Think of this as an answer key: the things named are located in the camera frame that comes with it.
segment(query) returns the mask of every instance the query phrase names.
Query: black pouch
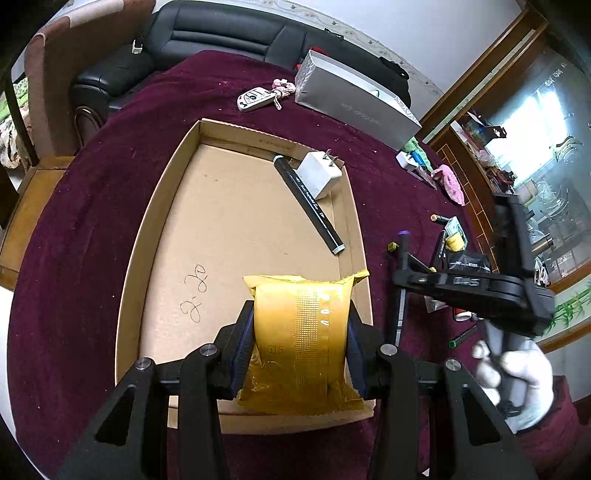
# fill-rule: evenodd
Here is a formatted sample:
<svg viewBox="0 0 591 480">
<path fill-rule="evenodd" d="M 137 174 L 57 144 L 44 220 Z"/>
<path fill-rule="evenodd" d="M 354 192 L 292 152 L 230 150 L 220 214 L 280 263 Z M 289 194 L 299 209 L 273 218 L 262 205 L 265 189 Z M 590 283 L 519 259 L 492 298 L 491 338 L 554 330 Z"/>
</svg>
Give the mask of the black pouch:
<svg viewBox="0 0 591 480">
<path fill-rule="evenodd" d="M 491 273 L 491 261 L 484 254 L 460 250 L 447 253 L 447 269 L 462 273 Z"/>
</svg>

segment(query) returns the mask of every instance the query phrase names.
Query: black leather sofa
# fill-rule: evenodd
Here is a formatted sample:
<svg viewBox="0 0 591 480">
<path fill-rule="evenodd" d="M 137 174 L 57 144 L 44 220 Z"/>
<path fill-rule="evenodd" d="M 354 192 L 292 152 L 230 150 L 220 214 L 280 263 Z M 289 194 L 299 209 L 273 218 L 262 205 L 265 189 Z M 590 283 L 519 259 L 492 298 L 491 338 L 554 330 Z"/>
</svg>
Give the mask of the black leather sofa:
<svg viewBox="0 0 591 480">
<path fill-rule="evenodd" d="M 80 142 L 92 135 L 152 77 L 194 53 L 220 50 L 294 70 L 312 47 L 370 77 L 410 107 L 408 74 L 341 35 L 278 15 L 233 5 L 174 0 L 152 14 L 136 44 L 124 45 L 78 75 L 70 88 Z"/>
</svg>

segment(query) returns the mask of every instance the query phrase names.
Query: white power adapter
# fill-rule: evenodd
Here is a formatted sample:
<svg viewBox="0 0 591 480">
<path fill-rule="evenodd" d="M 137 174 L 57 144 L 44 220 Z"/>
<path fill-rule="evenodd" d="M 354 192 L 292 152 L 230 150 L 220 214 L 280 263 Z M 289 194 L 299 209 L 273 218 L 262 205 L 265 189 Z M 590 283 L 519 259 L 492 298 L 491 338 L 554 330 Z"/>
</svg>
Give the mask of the white power adapter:
<svg viewBox="0 0 591 480">
<path fill-rule="evenodd" d="M 310 152 L 296 170 L 297 175 L 316 200 L 325 197 L 343 175 L 334 160 L 330 150 Z"/>
</svg>

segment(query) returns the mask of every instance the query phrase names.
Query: black marker pen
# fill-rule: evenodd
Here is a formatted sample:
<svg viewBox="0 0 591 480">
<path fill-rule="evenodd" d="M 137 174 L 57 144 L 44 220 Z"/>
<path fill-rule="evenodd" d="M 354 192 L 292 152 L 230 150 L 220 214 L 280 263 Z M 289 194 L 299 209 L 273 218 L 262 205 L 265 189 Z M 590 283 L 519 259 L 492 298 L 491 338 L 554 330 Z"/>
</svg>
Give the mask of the black marker pen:
<svg viewBox="0 0 591 480">
<path fill-rule="evenodd" d="M 273 159 L 273 165 L 281 175 L 285 184 L 289 187 L 295 199 L 304 209 L 308 218 L 312 221 L 314 227 L 322 237 L 322 240 L 328 245 L 330 251 L 337 255 L 345 249 L 343 241 L 339 238 L 328 217 L 324 214 L 320 205 L 301 181 L 289 162 L 283 155 L 277 155 Z"/>
</svg>

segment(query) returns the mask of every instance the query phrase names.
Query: glass cabinet door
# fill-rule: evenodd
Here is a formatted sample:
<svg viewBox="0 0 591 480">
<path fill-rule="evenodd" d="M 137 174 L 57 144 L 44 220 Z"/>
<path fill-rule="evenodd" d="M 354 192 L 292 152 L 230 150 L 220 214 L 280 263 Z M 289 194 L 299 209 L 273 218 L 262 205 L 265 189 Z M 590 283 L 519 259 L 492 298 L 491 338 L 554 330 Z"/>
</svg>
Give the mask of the glass cabinet door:
<svg viewBox="0 0 591 480">
<path fill-rule="evenodd" d="M 531 229 L 552 237 L 543 258 L 555 283 L 591 257 L 591 84 L 548 47 L 520 82 L 488 115 L 507 138 L 487 150 L 517 176 L 515 192 L 534 213 Z"/>
</svg>

